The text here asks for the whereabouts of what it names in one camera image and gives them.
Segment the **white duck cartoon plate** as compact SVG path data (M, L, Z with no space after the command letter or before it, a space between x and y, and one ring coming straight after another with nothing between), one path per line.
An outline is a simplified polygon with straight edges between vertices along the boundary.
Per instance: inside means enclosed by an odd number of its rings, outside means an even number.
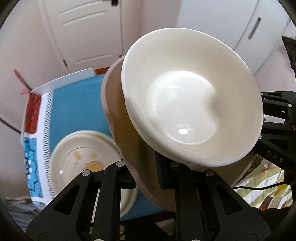
M49 163L49 180L54 196L82 171L102 171L120 160L117 145L104 133L77 131L67 135L56 145Z

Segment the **beige square plastic bowl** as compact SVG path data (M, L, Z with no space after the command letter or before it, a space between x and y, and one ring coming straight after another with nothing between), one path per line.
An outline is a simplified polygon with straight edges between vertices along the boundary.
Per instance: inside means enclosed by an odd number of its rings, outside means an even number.
M111 135L138 188L152 203L175 211L174 190L160 188L154 149L137 133L125 107L121 87L124 57L108 69L101 87L101 103Z

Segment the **white ceramic bowl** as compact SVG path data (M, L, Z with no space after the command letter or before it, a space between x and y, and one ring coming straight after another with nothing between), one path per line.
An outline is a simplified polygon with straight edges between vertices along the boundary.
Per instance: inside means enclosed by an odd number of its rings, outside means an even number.
M263 104L254 76L206 33L164 28L140 37L124 58L121 86L139 135L174 161L227 166L259 139Z

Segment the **green striped bedding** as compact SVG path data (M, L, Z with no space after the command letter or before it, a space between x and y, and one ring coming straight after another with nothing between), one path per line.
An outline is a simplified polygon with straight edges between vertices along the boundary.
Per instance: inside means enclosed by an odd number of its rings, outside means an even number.
M292 189L284 184L283 169L257 156L234 190L252 207L260 210L292 206Z

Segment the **teal patterned tablecloth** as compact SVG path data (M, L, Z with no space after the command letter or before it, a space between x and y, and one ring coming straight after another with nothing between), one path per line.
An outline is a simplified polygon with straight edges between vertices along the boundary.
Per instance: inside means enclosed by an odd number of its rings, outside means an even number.
M77 131L111 136L101 104L103 75L96 75L43 95L29 93L21 142L32 203L42 210L54 196L49 163L56 145Z

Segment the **white wardrobe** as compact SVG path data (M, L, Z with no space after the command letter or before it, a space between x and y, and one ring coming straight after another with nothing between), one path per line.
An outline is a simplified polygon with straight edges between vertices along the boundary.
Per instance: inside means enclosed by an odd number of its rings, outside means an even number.
M289 22L278 1L182 1L177 26L224 42L256 73L276 49Z

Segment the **white folding table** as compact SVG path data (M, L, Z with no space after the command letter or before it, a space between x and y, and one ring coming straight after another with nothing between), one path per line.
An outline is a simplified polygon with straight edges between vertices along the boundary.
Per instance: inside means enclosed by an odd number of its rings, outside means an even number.
M95 70L92 68L87 68L84 70L80 70L80 71L65 75L55 80L52 80L46 84L41 85L40 87L35 88L30 93L43 95L45 93L54 91L55 89L58 89L60 87L63 87L87 78L91 78L94 76L96 76Z

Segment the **white entrance door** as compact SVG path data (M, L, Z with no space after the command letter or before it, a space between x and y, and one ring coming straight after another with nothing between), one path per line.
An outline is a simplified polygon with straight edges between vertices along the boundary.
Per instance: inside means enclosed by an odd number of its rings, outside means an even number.
M39 1L55 54L69 72L111 66L140 37L142 1Z

